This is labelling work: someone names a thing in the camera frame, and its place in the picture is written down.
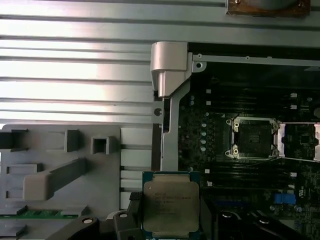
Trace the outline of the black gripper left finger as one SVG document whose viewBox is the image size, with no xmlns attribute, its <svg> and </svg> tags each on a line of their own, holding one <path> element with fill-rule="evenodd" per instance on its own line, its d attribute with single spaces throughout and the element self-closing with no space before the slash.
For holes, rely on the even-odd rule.
<svg viewBox="0 0 320 240">
<path fill-rule="evenodd" d="M 84 216 L 74 219 L 58 231 L 60 240 L 143 240 L 142 224 L 143 193 L 133 192 L 129 206 L 111 219 L 99 220 Z"/>
</svg>

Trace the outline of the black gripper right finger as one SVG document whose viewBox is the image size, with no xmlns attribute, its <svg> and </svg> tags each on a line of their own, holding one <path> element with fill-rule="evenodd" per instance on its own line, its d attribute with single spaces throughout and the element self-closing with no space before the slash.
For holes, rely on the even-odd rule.
<svg viewBox="0 0 320 240">
<path fill-rule="evenodd" d="M 260 194 L 230 199 L 200 195 L 202 240 L 295 240 L 297 232 L 271 215 L 271 201 Z"/>
</svg>

